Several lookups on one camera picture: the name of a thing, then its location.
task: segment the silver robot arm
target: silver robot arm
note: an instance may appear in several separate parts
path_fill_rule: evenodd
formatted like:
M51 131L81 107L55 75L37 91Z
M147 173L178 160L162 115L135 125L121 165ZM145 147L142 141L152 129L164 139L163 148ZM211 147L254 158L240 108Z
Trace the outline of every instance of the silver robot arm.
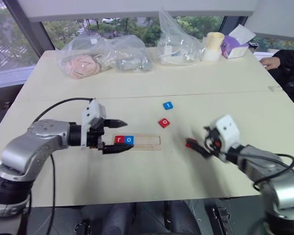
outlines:
M241 145L240 132L230 115L214 121L206 130L206 148L223 162L236 164L253 182L259 182L287 167L274 153ZM261 180L257 185L263 198L269 230L275 235L294 235L294 170Z
M105 145L101 141L104 127L118 128L125 125L121 120L105 119L105 108L95 99L83 111L82 125L50 119L33 123L25 134L5 147L1 156L0 224L3 221L12 226L18 224L33 183L51 153L69 146L97 148L103 154L126 151L133 146ZM0 233L10 232L9 229L0 226Z

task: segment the table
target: table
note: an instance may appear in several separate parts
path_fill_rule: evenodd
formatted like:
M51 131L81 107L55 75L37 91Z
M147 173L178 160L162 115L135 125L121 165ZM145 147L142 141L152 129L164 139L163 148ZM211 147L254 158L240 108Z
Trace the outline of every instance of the table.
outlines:
M128 86L124 84L122 88L127 89L128 94L125 90L118 91L114 87L106 92L95 87L94 91L100 94L98 100L106 107L107 118L121 119L129 125L120 129L107 129L103 140L110 143L114 134L122 133L157 134L161 136L162 150L130 150L121 154L102 155L93 149L81 151L79 147L71 147L55 152L56 205L256 195L252 182L235 165L224 164L215 157L206 160L184 146L186 137L202 139L205 135L203 126L228 113L235 119L241 131L243 144L249 143L260 149L294 155L293 103L283 91L273 92L268 89L268 86L276 86L276 82L272 78L269 80L262 67L256 69L258 65L255 58L247 54L247 58L243 59L250 61L250 66L255 67L251 73L262 76L249 80L252 76L243 76L242 71L237 75L230 75L230 79L236 80L239 85L235 88L226 86L223 92L221 85L212 84L218 84L217 80L223 82L227 79L225 75L224 78L212 77L205 82L195 80L188 86L184 84L181 87L183 92L172 85L160 95L151 88L145 87L148 90L145 91L144 87L137 87L138 83L132 82L133 77L127 78L127 73L112 70L106 72L106 81L125 78ZM223 66L226 67L226 62L221 60L220 63L224 63ZM0 125L0 152L11 139L24 133L35 117L50 105L67 97L80 96L83 89L85 94L82 96L96 96L95 93L91 95L91 90L86 87L86 81L90 86L95 84L96 77L81 81L73 81L63 75L55 77L54 85L62 83L65 86L58 93L51 92L50 78L46 78L49 82L44 83L43 77L38 75L38 71L43 71L43 68L47 69L45 54ZM176 67L159 69L163 70L163 74L171 69L178 71ZM56 67L54 73L60 75ZM148 83L148 73L135 73L135 76L143 84ZM150 79L151 83L156 81L152 76ZM163 82L168 80L166 78L159 83L164 87ZM202 87L197 94L193 93L193 84ZM108 89L110 85L102 81L101 86ZM117 95L111 94L111 90L116 91ZM164 110L162 103L167 101L173 103L172 110ZM86 101L66 103L47 113L44 118L80 123L80 113L86 104ZM157 123L162 118L171 122L166 129L162 129ZM33 206L51 205L51 176L51 162L47 160L33 187Z

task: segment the plastic bag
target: plastic bag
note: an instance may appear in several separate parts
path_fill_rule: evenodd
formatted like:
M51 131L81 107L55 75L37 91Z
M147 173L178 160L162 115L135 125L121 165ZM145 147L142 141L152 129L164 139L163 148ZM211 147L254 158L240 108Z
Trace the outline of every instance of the plastic bag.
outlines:
M120 71L151 70L152 62L146 51L145 44L135 35L106 39L105 42L108 45L101 46L106 47L102 60L107 66Z
M162 35L154 60L162 65L189 65L196 62L202 46L200 41L184 32L163 8L159 11Z
M57 63L63 73L76 79L95 75L109 69L102 61L106 51L97 44L104 40L99 34L78 36L56 51Z

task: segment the floor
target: floor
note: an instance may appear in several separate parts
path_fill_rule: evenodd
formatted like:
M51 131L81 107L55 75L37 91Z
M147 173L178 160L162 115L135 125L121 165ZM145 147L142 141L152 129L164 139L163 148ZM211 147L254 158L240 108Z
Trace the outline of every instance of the floor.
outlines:
M264 235L261 226L264 218L259 196L232 199L195 199L185 201L193 212L202 235L218 235L211 226L206 210L209 207L226 207L230 213L230 224L235 235ZM144 229L152 223L160 232L168 232L162 217L163 202L138 203L136 224ZM74 227L82 219L96 221L106 216L112 205L90 205L77 208L56 208L51 235L76 235ZM50 208L33 208L27 232L29 235L45 235L49 224Z

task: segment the tissue box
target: tissue box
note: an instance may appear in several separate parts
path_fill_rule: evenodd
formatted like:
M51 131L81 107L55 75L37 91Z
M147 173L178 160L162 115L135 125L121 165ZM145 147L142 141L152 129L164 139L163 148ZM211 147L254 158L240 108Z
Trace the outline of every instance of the tissue box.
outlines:
M241 45L235 38L225 36L221 44L222 55L227 59L238 58L245 55L248 44Z

